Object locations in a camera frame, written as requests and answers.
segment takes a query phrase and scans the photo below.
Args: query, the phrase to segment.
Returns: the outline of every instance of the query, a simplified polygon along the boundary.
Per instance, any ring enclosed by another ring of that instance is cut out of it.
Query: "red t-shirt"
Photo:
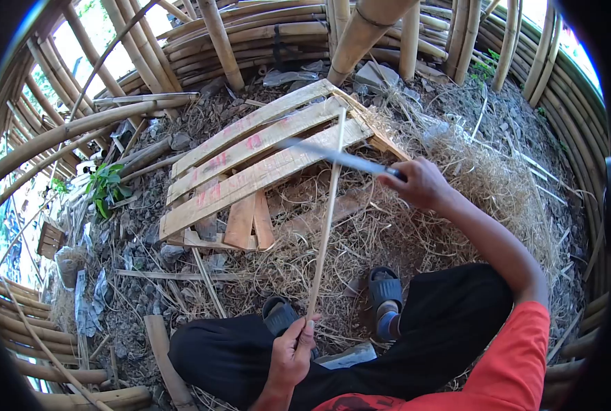
[[[543,396],[550,317],[538,302],[519,304],[476,364],[462,391],[404,401],[344,394],[313,411],[538,411]]]

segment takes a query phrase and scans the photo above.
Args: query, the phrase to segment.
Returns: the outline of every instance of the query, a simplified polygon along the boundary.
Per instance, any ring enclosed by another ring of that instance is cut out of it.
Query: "black slipper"
[[[375,267],[369,272],[369,301],[374,308],[374,314],[385,301],[394,300],[399,307],[403,307],[401,298],[401,281],[388,267]]]
[[[298,314],[285,297],[275,295],[266,300],[262,306],[262,320],[275,337],[283,335],[287,328],[298,319]],[[313,360],[319,357],[319,350],[316,347],[312,349],[310,357]]]

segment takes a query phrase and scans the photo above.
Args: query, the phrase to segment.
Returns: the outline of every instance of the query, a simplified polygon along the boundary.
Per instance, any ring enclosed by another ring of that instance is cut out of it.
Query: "knife handle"
[[[404,183],[408,182],[408,177],[406,177],[405,174],[403,174],[402,172],[400,172],[397,169],[392,169],[392,167],[386,167],[385,172],[388,174],[392,174],[394,177],[398,178],[399,180],[401,180]]]

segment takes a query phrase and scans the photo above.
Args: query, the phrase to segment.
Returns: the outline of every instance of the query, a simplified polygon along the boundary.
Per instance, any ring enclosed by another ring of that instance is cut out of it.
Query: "hand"
[[[416,208],[440,211],[453,200],[456,190],[447,183],[436,165],[424,157],[396,162],[392,168],[405,174],[408,182],[404,183],[389,174],[379,175],[378,181],[395,190],[402,199]]]
[[[303,381],[310,370],[310,350],[315,348],[315,321],[320,318],[316,314],[306,324],[301,317],[273,341],[267,387],[285,392]]]

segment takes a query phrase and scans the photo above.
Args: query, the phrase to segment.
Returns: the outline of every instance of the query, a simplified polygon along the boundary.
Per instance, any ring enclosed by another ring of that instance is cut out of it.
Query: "wooden pallet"
[[[325,100],[310,103],[321,97]],[[271,247],[275,239],[265,190],[323,159],[298,147],[279,150],[277,144],[301,137],[310,144],[336,148],[339,126],[331,120],[342,107],[350,115],[344,125],[345,148],[367,140],[381,151],[390,150],[406,159],[392,141],[363,120],[364,107],[323,79],[260,107],[176,162],[171,170],[176,180],[166,200],[172,209],[162,217],[160,239],[212,249],[263,251]],[[216,214],[227,208],[230,214],[225,234],[201,239],[191,228],[206,218],[215,227]]]
[[[65,243],[65,234],[51,218],[41,214],[43,223],[40,226],[40,236],[36,253],[53,260],[54,255]]]

